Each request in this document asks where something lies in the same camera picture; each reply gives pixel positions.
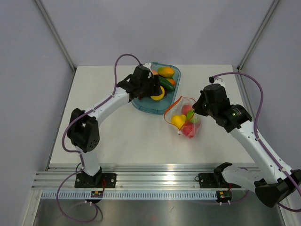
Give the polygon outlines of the yellow lemon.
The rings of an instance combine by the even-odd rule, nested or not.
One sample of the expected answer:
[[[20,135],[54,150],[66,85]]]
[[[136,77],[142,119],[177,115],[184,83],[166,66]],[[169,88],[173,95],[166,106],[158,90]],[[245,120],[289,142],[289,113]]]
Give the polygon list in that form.
[[[161,89],[161,94],[158,96],[151,96],[152,100],[159,101],[159,100],[163,99],[163,97],[165,96],[165,90],[162,86],[160,86],[160,89]]]
[[[179,130],[182,128],[185,122],[186,122],[186,115],[184,114],[180,114],[180,115],[176,114],[171,119],[171,124],[175,125]]]

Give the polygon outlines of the green cucumber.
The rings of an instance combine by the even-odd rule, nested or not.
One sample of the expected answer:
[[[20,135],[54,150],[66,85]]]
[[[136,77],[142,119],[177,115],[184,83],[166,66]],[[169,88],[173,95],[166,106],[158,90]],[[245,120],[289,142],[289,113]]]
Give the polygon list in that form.
[[[161,76],[159,76],[159,83],[166,90],[169,90],[169,91],[174,91],[175,90],[174,85],[171,82],[169,82],[167,79],[165,79]]]

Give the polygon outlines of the green guava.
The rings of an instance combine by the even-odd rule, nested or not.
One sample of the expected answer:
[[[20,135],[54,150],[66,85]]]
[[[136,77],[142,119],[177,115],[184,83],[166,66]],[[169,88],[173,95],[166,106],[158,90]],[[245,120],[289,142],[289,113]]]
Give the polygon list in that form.
[[[186,121],[189,123],[197,124],[201,121],[199,115],[195,114],[193,110],[190,110],[186,114]]]

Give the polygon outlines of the pink peach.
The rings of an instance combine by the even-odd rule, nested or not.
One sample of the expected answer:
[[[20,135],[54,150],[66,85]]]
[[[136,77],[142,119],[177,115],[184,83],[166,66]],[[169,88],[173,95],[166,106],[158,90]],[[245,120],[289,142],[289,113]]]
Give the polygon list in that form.
[[[187,113],[191,110],[193,110],[191,105],[183,105],[181,109],[181,113],[187,115]]]

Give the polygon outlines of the clear zip top bag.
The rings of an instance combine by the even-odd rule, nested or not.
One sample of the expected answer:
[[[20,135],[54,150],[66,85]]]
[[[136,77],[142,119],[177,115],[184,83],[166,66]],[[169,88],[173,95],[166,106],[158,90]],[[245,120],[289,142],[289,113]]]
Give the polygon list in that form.
[[[194,113],[195,99],[180,96],[164,113],[164,120],[177,129],[178,135],[194,138],[202,125],[201,116]]]

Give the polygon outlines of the red apple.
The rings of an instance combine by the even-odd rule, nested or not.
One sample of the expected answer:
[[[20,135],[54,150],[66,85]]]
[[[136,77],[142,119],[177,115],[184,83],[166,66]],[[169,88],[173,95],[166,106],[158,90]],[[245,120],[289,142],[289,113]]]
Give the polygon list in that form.
[[[187,123],[182,129],[181,133],[183,136],[193,138],[196,134],[194,124]]]

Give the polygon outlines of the yellow lemon front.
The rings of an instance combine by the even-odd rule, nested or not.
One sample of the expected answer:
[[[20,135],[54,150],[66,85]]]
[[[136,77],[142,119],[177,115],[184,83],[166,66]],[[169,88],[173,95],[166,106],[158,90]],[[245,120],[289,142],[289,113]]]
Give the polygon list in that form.
[[[171,124],[175,125],[179,130],[182,128],[185,122],[186,122],[186,115],[184,114],[180,114],[180,115],[176,114],[171,119]]]

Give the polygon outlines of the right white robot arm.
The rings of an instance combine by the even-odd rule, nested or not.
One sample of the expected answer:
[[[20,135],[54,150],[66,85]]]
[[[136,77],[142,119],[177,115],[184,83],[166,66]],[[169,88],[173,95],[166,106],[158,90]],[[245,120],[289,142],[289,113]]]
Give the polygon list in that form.
[[[200,93],[193,105],[194,112],[212,117],[244,147],[260,170],[252,173],[225,162],[214,169],[216,185],[222,187],[235,184],[246,188],[270,208],[299,188],[301,171],[293,170],[284,162],[277,166],[279,156],[273,150],[267,151],[268,145],[264,144],[264,139],[256,137],[257,131],[251,115],[243,106],[230,103],[222,85],[207,85]]]

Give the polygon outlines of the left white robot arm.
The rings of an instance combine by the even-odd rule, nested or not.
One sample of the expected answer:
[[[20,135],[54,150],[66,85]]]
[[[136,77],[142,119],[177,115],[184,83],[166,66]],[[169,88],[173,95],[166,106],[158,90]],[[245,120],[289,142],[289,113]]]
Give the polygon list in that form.
[[[100,185],[102,168],[94,149],[100,142],[99,126],[119,107],[138,97],[162,94],[159,78],[151,71],[151,63],[138,65],[134,72],[117,83],[107,98],[86,110],[74,109],[67,128],[67,137],[76,147],[82,162],[80,175],[90,187]]]

